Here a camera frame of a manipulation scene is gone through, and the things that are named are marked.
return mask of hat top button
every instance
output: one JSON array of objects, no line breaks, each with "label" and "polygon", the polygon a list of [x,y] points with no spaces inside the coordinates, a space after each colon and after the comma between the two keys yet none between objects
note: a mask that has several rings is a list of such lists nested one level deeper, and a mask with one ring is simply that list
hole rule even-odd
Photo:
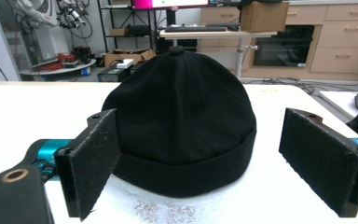
[{"label": "hat top button", "polygon": [[185,48],[183,48],[183,46],[174,46],[170,49],[171,55],[180,55],[183,54],[183,52],[185,52]]}]

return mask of black beanie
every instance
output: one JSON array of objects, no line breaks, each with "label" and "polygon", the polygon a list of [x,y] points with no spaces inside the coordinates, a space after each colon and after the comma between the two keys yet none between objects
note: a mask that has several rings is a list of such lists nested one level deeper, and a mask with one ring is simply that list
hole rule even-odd
[{"label": "black beanie", "polygon": [[121,155],[114,175],[170,197],[196,196],[242,176],[255,114],[242,84],[214,59],[183,47],[146,62],[113,90]]}]

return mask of monitor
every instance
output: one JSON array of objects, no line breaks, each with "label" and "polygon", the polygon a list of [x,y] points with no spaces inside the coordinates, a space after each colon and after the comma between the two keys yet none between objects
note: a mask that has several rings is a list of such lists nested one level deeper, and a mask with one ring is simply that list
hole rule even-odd
[{"label": "monitor", "polygon": [[209,0],[132,0],[133,9],[172,9],[207,7]]}]

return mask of table surface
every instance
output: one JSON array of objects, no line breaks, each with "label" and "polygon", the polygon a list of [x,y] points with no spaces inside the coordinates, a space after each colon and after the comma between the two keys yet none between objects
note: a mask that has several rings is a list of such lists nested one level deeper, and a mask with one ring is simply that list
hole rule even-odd
[{"label": "table surface", "polygon": [[[0,82],[0,173],[21,161],[37,139],[75,138],[117,85]],[[315,113],[347,137],[358,135],[298,88],[245,89],[257,136],[249,167],[238,181],[198,197],[173,199],[112,175],[83,223],[358,223],[358,216],[339,218],[278,151],[286,107]],[[80,223],[66,213],[61,184],[49,181],[45,187],[55,222]]]},{"label": "table surface", "polygon": [[354,100],[357,94],[358,91],[320,91],[321,97],[348,119],[354,119],[358,115]]},{"label": "table surface", "polygon": [[276,35],[277,32],[259,32],[259,33],[249,33],[244,31],[225,31],[225,32],[174,32],[174,33],[166,33],[162,30],[159,33],[160,37],[164,37],[166,39],[181,39],[181,38],[189,38],[189,37],[197,37],[197,38],[254,38],[254,37],[270,37],[272,35]]}]

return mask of hat cuff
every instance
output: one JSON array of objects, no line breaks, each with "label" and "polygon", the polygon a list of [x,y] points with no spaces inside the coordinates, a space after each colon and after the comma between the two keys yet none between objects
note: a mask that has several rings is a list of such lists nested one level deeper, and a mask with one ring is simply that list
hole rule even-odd
[{"label": "hat cuff", "polygon": [[229,152],[206,161],[170,165],[122,153],[113,174],[157,194],[183,198],[221,188],[240,178],[252,157],[255,128]]}]

